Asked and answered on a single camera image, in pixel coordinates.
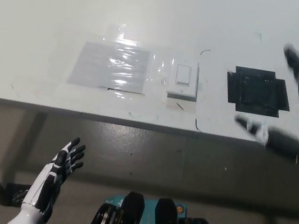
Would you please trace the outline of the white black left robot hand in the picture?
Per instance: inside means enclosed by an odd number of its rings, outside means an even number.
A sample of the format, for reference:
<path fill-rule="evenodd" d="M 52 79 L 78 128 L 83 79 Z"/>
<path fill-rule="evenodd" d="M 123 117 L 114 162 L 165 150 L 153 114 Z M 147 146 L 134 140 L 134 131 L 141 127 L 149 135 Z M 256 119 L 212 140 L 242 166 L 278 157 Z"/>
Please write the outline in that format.
<path fill-rule="evenodd" d="M 42 223 L 48 222 L 51 217 L 63 183 L 84 165 L 81 159 L 85 156 L 85 148 L 85 145 L 80 145 L 79 137 L 67 143 L 43 167 L 28 190 L 22 202 L 38 210 L 42 215 Z"/>

